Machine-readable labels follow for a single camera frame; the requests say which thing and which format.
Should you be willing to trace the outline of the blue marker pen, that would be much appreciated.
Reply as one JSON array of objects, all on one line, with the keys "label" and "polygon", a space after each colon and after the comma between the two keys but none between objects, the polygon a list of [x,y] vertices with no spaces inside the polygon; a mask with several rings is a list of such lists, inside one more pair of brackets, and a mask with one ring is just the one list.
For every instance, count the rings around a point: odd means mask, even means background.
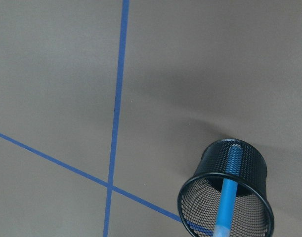
[{"label": "blue marker pen", "polygon": [[[228,151],[227,166],[225,170],[227,173],[232,175],[239,174],[242,155],[243,150],[240,145],[234,144],[230,147]],[[224,178],[221,189],[218,212],[216,216],[216,224],[213,232],[214,237],[230,236],[237,187],[237,182],[231,179]]]}]

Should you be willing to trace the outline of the near black mesh pencil cup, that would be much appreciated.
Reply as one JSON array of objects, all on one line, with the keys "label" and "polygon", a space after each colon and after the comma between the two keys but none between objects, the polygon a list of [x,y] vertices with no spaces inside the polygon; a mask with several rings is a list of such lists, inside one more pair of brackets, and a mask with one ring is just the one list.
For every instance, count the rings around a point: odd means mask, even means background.
[{"label": "near black mesh pencil cup", "polygon": [[179,191],[181,222],[193,237],[272,236],[266,178],[266,162],[251,144],[231,138],[213,142]]}]

